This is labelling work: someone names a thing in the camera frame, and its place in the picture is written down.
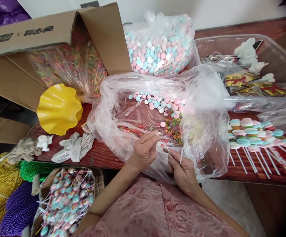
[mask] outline small white figurine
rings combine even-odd
[[[52,138],[53,136],[46,136],[46,135],[39,136],[37,147],[42,148],[42,151],[49,151],[50,148],[48,148],[47,146],[52,143]]]

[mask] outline purple rope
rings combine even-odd
[[[7,200],[6,213],[0,223],[0,236],[21,236],[33,219],[39,204],[39,196],[31,195],[32,183],[25,181]]]

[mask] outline cardboard box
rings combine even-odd
[[[18,144],[31,129],[30,125],[0,117],[0,143]]]
[[[48,177],[44,180],[43,184],[40,186],[40,193],[39,193],[39,200],[43,201],[49,194],[51,185],[53,184],[53,180],[55,175],[61,171],[61,169],[68,169],[68,168],[85,168],[89,169],[87,167],[83,166],[65,166],[58,169],[54,169]],[[94,174],[96,181],[95,181],[95,190],[94,190],[94,197],[95,199],[98,197],[98,195],[103,191],[104,189],[104,180],[103,180],[103,174],[102,171],[98,168],[91,168],[92,173]],[[40,229],[43,224],[42,216],[35,216],[32,230],[31,230],[31,237],[39,237],[40,236]]]
[[[109,75],[132,71],[117,3],[73,10],[0,27],[0,96],[36,111],[47,87],[25,51],[70,44],[75,24],[85,24]]]

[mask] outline white wall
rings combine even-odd
[[[32,17],[60,13],[80,8],[91,0],[18,0]],[[144,20],[145,10],[165,15],[188,14],[197,29],[235,25],[245,22],[286,16],[281,0],[98,0],[100,6],[117,2],[122,22]]]

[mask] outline bag of candy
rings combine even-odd
[[[156,16],[147,11],[145,19],[123,27],[134,72],[153,76],[179,73],[191,56],[198,55],[194,22],[188,15]]]
[[[95,137],[122,161],[133,152],[135,140],[157,129],[157,158],[145,173],[172,183],[164,147],[194,162],[198,181],[227,172],[229,116],[224,84],[207,65],[159,78],[137,73],[108,76],[101,83],[101,101],[87,120]]]
[[[85,26],[76,26],[71,45],[28,52],[37,74],[47,87],[64,83],[77,91],[81,102],[100,96],[99,86],[108,75]]]

